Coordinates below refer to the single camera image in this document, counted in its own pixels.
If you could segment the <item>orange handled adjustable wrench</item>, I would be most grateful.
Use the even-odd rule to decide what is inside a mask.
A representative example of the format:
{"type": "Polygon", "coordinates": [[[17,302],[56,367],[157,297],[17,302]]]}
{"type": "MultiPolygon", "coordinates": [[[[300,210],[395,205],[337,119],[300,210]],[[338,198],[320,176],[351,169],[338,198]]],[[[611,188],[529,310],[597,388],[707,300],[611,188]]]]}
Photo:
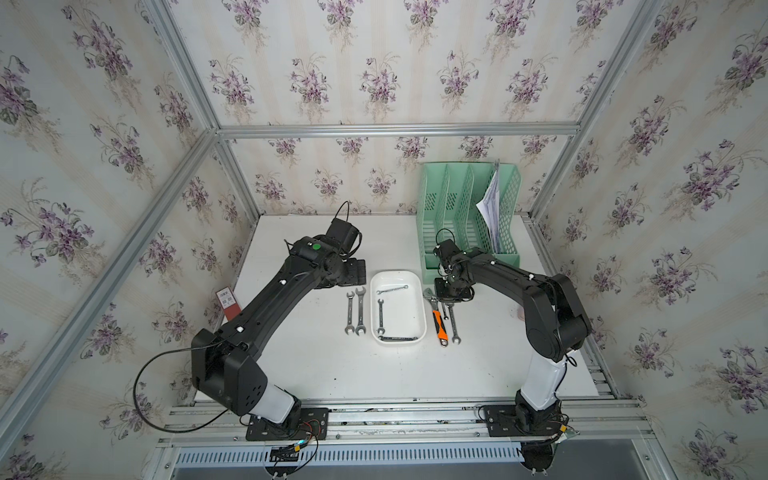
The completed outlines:
{"type": "Polygon", "coordinates": [[[427,302],[430,305],[431,314],[432,314],[432,318],[433,318],[433,322],[434,322],[434,326],[435,326],[435,330],[436,330],[436,334],[437,334],[439,343],[440,343],[440,345],[442,347],[447,347],[449,339],[448,339],[447,332],[445,330],[445,326],[444,326],[444,323],[443,323],[443,320],[442,320],[441,313],[439,311],[437,297],[436,297],[435,293],[433,292],[433,290],[430,289],[430,288],[426,288],[424,290],[423,296],[424,296],[424,298],[427,300],[427,302]]]}

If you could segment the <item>silver end wrench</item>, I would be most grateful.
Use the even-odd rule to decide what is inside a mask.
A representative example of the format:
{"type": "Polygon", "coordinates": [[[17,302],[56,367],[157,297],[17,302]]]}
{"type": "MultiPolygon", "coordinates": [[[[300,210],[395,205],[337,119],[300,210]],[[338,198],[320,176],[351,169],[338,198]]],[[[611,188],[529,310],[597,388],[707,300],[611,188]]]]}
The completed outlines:
{"type": "Polygon", "coordinates": [[[454,311],[454,304],[453,303],[447,303],[446,308],[448,311],[449,321],[451,324],[451,331],[452,331],[452,342],[456,345],[459,345],[462,342],[457,322],[456,322],[456,316],[454,311]]]}

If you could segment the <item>small silver wrench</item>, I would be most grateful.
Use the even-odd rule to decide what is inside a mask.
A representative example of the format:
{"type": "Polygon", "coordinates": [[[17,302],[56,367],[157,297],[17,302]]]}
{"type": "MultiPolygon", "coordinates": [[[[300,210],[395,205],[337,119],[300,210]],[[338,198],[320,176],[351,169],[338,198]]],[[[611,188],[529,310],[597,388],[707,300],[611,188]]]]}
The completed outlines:
{"type": "Polygon", "coordinates": [[[349,335],[355,332],[355,326],[353,324],[353,308],[354,308],[355,293],[353,291],[347,292],[346,298],[347,298],[347,318],[346,318],[346,325],[344,328],[344,332],[347,335],[349,335]]]}

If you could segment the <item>large silver combination wrench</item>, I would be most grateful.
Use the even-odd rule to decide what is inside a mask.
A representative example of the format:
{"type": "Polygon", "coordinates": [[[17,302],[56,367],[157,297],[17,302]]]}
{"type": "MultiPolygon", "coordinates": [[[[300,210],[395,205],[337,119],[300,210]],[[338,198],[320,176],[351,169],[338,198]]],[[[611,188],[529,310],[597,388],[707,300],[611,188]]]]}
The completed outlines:
{"type": "Polygon", "coordinates": [[[357,298],[357,324],[355,326],[355,334],[358,336],[364,335],[366,333],[366,326],[364,321],[364,297],[366,294],[366,288],[365,287],[359,287],[355,289],[355,294],[357,298]]]}

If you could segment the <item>white plastic storage tray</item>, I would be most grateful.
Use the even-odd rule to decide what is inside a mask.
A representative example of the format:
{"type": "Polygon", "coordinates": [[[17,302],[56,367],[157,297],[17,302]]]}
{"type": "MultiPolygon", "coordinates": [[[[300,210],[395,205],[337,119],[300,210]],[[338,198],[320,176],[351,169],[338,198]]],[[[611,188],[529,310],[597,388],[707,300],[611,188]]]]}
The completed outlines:
{"type": "Polygon", "coordinates": [[[411,346],[419,343],[427,333],[422,282],[420,277],[408,270],[386,270],[376,273],[370,280],[371,329],[376,342],[385,346],[411,346]],[[383,290],[400,285],[409,285],[406,290],[394,291],[377,295],[377,290],[383,290]],[[383,298],[384,336],[419,337],[419,340],[408,343],[386,343],[378,340],[378,304],[383,298]]]}

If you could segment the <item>thin silver wrench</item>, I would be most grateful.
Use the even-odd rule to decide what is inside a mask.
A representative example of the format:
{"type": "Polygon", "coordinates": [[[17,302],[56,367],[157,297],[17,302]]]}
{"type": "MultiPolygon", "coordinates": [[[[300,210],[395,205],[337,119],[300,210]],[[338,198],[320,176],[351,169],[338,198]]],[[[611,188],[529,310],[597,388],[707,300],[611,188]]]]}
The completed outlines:
{"type": "Polygon", "coordinates": [[[386,333],[386,328],[384,325],[384,299],[379,298],[377,300],[378,304],[378,327],[377,327],[377,335],[379,337],[383,337],[386,333]]]}

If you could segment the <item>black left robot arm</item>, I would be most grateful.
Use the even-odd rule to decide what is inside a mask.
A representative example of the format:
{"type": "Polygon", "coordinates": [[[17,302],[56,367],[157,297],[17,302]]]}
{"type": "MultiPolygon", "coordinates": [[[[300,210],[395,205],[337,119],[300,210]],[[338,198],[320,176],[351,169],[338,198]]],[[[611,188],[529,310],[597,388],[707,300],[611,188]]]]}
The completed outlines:
{"type": "Polygon", "coordinates": [[[254,415],[286,429],[298,426],[301,401],[276,386],[258,365],[267,343],[298,303],[315,289],[362,286],[365,262],[354,254],[360,233],[340,239],[303,237],[292,244],[275,276],[218,330],[200,330],[191,343],[193,387],[238,416],[254,415]]]}

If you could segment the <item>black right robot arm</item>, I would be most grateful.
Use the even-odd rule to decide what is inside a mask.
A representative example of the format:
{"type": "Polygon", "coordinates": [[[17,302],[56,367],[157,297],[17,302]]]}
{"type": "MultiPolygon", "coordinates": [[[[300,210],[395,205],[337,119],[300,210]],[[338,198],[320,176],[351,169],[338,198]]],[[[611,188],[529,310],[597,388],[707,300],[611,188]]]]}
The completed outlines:
{"type": "Polygon", "coordinates": [[[563,274],[535,274],[503,262],[477,247],[464,250],[452,240],[439,243],[435,280],[444,303],[470,302],[477,284],[491,288],[523,308],[525,334],[534,355],[523,386],[516,392],[512,418],[525,433],[562,418],[557,391],[570,354],[592,334],[591,320],[572,281],[563,274]]]}

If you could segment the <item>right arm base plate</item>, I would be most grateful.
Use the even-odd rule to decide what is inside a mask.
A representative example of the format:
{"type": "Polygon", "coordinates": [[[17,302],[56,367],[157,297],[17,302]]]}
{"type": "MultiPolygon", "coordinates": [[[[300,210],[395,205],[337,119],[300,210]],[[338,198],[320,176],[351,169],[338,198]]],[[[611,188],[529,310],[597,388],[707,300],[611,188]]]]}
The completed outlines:
{"type": "Polygon", "coordinates": [[[544,410],[528,405],[485,405],[479,410],[491,437],[543,437],[557,439],[574,433],[570,418],[555,402],[544,410]]]}

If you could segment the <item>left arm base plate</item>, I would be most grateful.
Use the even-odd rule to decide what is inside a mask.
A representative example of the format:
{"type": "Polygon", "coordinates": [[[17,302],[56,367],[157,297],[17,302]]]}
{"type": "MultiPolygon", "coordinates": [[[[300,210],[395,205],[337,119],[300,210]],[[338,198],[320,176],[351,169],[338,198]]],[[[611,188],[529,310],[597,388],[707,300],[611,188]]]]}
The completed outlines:
{"type": "Polygon", "coordinates": [[[305,408],[291,412],[282,423],[274,423],[252,415],[247,431],[247,441],[278,440],[325,440],[329,422],[328,408],[305,408]]]}

